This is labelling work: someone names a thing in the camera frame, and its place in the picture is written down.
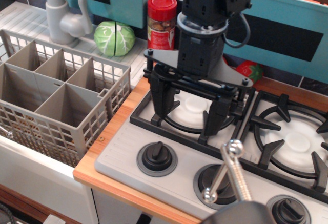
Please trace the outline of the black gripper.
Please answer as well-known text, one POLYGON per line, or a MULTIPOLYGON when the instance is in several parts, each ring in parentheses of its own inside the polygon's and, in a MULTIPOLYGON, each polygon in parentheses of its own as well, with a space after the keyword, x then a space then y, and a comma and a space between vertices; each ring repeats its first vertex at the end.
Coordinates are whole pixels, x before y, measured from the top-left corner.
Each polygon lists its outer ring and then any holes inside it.
MULTIPOLYGON (((227 66, 223 60, 224 46, 229 44, 226 33, 229 21, 206 21, 180 13, 177 18, 180 29, 178 50, 147 49, 146 77, 155 114, 164 119, 180 105, 175 101, 176 88, 199 95, 200 91, 212 91, 215 95, 232 96, 245 92, 253 81, 227 66)), ((214 136, 230 125, 235 116, 230 113, 231 97, 217 96, 204 115, 204 136, 214 136)))

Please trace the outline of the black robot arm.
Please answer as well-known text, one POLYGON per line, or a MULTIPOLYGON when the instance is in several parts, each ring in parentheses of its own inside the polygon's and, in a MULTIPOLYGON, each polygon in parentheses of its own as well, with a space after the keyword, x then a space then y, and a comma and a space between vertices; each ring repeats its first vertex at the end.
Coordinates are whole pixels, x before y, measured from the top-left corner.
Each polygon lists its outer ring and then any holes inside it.
POLYGON ((229 20, 251 5, 251 0, 183 0, 177 17, 178 49, 144 52, 155 111, 152 125, 160 126, 178 107, 176 90, 211 100, 203 114, 204 136, 217 134, 227 116, 241 114, 239 100, 253 83, 227 66, 222 56, 229 20))

